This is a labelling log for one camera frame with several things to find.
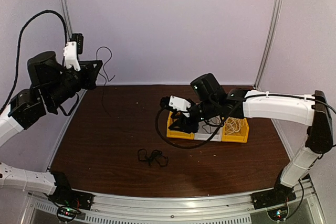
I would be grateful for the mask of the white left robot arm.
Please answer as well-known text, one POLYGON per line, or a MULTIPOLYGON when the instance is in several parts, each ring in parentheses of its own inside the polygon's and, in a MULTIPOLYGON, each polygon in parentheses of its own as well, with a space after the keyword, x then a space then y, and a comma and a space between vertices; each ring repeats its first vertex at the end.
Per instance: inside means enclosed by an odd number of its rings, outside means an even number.
MULTIPOLYGON (((11 98, 1 113, 1 145, 15 135, 30 128, 47 113, 66 112, 62 104, 73 98, 80 90, 96 88, 102 60, 80 61, 79 70, 66 68, 56 60, 54 51, 45 51, 27 62, 31 85, 11 98)), ((46 195, 55 194, 64 205, 71 205, 76 197, 70 190, 63 173, 39 173, 1 165, 1 187, 23 191, 36 191, 46 195)))

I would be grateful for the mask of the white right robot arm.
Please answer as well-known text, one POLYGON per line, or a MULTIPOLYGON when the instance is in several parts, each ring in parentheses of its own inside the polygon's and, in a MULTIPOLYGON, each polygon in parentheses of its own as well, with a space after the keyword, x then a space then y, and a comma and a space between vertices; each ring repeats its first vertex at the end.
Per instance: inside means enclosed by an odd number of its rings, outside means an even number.
POLYGON ((200 122, 219 118, 219 130, 228 118, 267 118, 307 126, 307 138, 294 158, 280 172, 269 192, 272 203, 286 200, 295 184, 315 161, 334 148, 331 107, 322 91, 290 95, 257 90, 234 89, 226 93, 213 74, 204 74, 191 82, 200 102, 169 96, 165 108, 175 121, 170 130, 196 133, 200 122))

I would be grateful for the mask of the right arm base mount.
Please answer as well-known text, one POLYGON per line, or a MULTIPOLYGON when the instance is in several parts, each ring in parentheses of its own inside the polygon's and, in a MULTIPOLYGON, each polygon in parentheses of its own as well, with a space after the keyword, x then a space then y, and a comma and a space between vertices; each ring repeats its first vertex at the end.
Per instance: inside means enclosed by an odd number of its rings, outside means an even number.
POLYGON ((288 202, 296 200, 296 194, 270 189, 252 193, 254 209, 266 208, 268 217, 273 221, 283 221, 289 216, 288 202))

